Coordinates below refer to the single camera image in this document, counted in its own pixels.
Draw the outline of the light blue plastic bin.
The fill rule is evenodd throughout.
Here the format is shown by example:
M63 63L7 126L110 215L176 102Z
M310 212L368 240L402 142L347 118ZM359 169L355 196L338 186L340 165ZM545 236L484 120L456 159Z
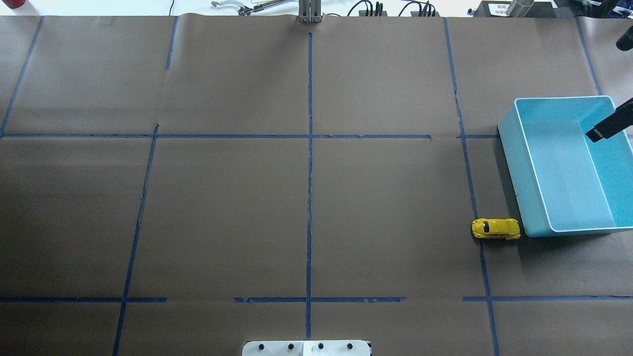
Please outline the light blue plastic bin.
M515 99L498 131L527 236L632 229L629 139L586 135L615 110L607 95Z

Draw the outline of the aluminium frame post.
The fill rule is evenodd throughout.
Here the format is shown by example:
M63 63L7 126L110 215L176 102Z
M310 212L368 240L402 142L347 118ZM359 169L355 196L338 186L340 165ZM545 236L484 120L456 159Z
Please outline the aluminium frame post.
M298 22L320 23L323 18L321 0L298 0Z

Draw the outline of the black power strip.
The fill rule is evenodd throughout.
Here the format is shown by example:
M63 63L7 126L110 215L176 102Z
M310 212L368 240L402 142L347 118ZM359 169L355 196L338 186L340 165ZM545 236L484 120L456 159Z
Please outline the black power strip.
M430 0L356 0L346 17L439 17Z

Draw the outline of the yellow beetle toy car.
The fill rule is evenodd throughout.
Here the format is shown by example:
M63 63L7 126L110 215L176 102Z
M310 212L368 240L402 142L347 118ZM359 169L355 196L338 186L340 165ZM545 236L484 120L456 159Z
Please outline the yellow beetle toy car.
M478 239L516 240L521 237L519 223L515 219L481 218L471 224L472 234Z

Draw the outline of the steel cup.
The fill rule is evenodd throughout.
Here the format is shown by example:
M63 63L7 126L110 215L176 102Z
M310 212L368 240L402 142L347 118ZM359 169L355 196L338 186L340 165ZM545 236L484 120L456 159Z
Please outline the steel cup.
M506 9L506 15L512 18L524 18L534 3L534 0L512 0Z

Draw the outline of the red cylinder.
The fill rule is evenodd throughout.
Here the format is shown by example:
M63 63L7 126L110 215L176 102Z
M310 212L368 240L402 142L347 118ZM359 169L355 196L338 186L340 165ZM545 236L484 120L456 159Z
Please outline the red cylinder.
M22 7L26 0L1 0L1 2L7 6L9 9L17 9Z

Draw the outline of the black box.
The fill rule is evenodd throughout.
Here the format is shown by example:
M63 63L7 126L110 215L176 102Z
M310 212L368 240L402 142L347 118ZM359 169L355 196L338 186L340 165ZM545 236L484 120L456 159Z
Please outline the black box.
M473 17L493 18L556 18L551 2L536 0L482 0L468 9Z

